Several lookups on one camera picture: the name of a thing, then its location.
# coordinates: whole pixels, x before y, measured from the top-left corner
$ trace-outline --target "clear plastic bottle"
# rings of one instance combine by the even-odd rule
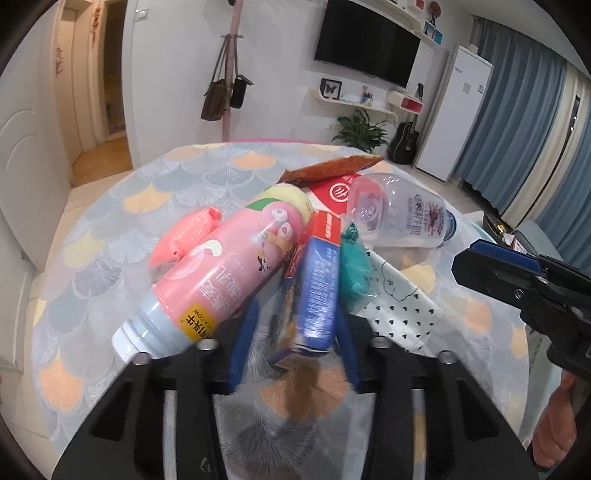
[[[434,248],[456,231],[456,219],[443,198],[388,173],[354,179],[347,220],[355,223],[369,247]]]

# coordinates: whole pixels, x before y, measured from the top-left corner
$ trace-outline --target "black bag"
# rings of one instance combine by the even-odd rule
[[[253,83],[244,75],[238,73],[238,48],[236,46],[236,39],[234,39],[234,66],[236,69],[236,79],[234,80],[230,106],[232,108],[241,108],[244,103],[244,96],[246,95],[246,87],[248,85],[253,85]]]

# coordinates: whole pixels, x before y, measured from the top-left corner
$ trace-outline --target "pink bottle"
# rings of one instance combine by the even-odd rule
[[[297,187],[275,185],[210,233],[153,286],[113,335],[124,361],[175,355],[209,337],[287,256],[312,213]]]

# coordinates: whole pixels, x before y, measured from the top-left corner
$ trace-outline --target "picture frame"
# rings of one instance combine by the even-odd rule
[[[343,82],[323,78],[320,81],[320,94],[322,95],[322,97],[327,99],[339,100],[340,90],[342,87]]]

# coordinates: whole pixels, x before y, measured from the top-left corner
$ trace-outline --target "tablecloth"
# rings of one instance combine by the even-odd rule
[[[35,387],[59,452],[123,368],[111,336],[151,287],[148,257],[160,237],[204,205],[217,206],[227,219],[285,169],[354,153],[349,147],[274,142],[181,147],[133,172],[85,211],[49,269],[33,331]],[[415,181],[386,162],[371,170]],[[517,431],[528,384],[524,325],[516,309],[455,283],[453,257],[479,236],[449,208],[458,229],[443,247],[377,253],[443,309],[448,321],[437,332],[441,346],[458,354]],[[239,391],[216,398],[229,476],[358,479],[373,396],[352,392],[334,355],[298,375],[273,373],[264,354],[268,315],[261,313]],[[167,417],[170,424],[173,405]],[[170,429],[166,438],[170,450]],[[172,478],[174,460],[167,463]]]

